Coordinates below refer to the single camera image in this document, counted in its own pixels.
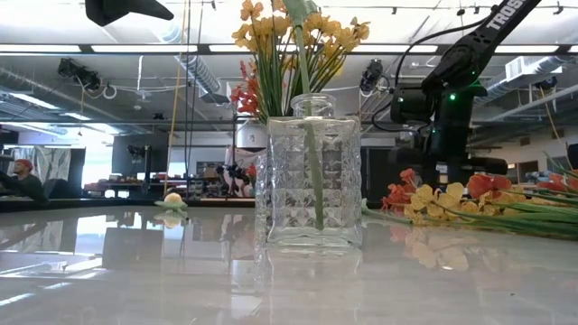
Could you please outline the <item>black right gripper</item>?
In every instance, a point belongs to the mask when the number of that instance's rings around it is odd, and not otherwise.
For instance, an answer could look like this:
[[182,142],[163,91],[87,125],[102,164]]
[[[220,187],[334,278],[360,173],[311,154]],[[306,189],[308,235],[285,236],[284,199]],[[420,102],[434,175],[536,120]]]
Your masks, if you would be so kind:
[[466,184],[475,172],[506,175],[508,164],[492,157],[470,158],[468,140],[471,133],[467,124],[434,122],[428,141],[427,153],[447,167],[448,182]]

